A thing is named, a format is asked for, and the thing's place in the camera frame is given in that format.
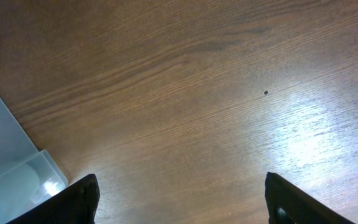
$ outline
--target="wood grain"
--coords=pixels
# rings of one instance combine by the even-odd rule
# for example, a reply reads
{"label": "wood grain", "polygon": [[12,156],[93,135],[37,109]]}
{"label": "wood grain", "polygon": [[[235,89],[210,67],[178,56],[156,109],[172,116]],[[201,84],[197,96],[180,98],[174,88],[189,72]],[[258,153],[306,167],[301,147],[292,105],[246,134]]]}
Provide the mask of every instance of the wood grain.
{"label": "wood grain", "polygon": [[267,223],[267,171],[358,222],[358,1],[0,1],[0,96],[96,223]]}

